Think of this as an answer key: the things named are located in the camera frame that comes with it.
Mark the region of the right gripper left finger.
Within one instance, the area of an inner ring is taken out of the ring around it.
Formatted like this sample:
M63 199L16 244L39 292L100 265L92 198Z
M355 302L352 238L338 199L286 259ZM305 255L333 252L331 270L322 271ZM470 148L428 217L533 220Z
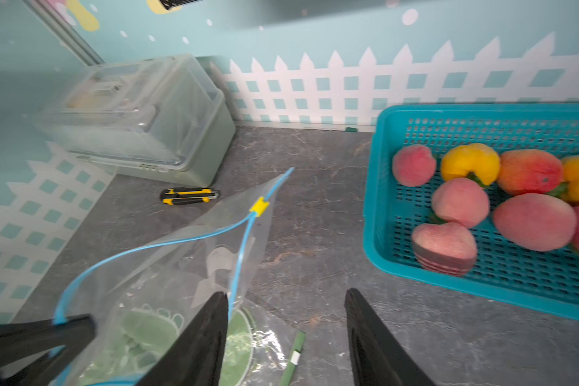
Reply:
M228 299L215 292L137 386L217 385L228 332Z

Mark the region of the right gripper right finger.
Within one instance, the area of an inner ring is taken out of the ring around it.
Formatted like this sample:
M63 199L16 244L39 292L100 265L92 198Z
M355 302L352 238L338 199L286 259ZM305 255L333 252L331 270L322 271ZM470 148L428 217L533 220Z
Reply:
M435 386L358 289L347 291L344 305L354 384Z

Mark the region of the clear blue zip-top bag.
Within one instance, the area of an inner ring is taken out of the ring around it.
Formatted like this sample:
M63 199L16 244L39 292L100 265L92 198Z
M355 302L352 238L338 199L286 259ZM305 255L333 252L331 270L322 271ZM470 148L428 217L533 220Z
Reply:
M279 175L224 198L190 225L98 262L75 278L61 294L54 320L91 315L97 335L56 384L78 385L77 376L109 340L111 325L133 308L148 304L179 313L187 327L220 291L227 295L229 323L235 311L252 302L247 292L263 262L274 202L286 180Z

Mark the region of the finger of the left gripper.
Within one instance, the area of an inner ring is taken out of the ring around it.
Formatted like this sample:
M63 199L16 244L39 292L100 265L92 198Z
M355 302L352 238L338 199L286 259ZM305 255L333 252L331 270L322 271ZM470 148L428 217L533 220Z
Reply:
M91 315L0 325L0 385L49 385L95 339Z

